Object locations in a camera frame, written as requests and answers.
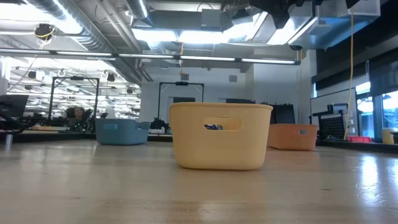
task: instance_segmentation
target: basket handle cutout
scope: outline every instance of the basket handle cutout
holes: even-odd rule
[[[209,117],[203,120],[203,126],[213,131],[238,131],[242,127],[242,119]]]
[[[300,134],[308,134],[307,130],[300,130]]]

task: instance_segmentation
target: table surface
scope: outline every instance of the table surface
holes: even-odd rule
[[[172,143],[14,144],[0,223],[398,223],[398,157],[268,149],[259,170],[191,170]]]

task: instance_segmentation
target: yellow basket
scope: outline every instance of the yellow basket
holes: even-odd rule
[[[258,169],[264,163],[272,107],[227,103],[170,106],[174,156],[195,169]],[[208,129],[205,125],[218,127]]]

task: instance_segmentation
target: orange basket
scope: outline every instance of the orange basket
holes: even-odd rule
[[[312,124],[272,124],[268,147],[284,150],[314,150],[318,126]]]

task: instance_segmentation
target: blue basket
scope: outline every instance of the blue basket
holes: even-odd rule
[[[98,143],[129,146],[147,142],[150,123],[131,119],[96,119],[95,126]]]

